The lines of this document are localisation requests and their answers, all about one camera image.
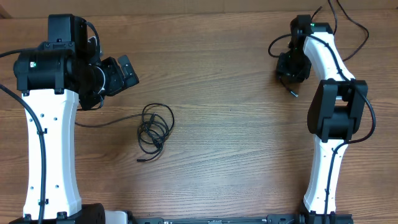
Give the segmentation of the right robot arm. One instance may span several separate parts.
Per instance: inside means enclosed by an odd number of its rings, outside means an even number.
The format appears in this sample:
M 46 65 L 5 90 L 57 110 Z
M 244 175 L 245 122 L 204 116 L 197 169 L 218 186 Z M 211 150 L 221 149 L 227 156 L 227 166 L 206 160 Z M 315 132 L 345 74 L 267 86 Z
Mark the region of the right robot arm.
M 304 223 L 352 223 L 351 215 L 337 215 L 335 194 L 343 155 L 359 127 L 363 110 L 370 107 L 368 85 L 356 80 L 335 46 L 329 24 L 313 22 L 309 14 L 290 23 L 289 49 L 277 56 L 281 82 L 301 83 L 315 72 L 317 91 L 307 113 L 314 139 L 314 156 L 303 204 Z

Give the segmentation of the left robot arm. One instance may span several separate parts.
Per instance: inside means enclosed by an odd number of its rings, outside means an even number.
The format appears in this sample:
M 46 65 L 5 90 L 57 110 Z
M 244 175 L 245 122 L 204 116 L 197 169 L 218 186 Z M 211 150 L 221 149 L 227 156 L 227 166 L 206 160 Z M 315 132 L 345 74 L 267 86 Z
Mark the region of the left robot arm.
M 107 96 L 137 85 L 127 56 L 101 58 L 93 25 L 72 14 L 48 18 L 48 39 L 22 50 L 14 74 L 25 108 L 29 180 L 18 223 L 133 223 L 129 211 L 83 204 L 75 172 L 75 118 L 98 110 Z

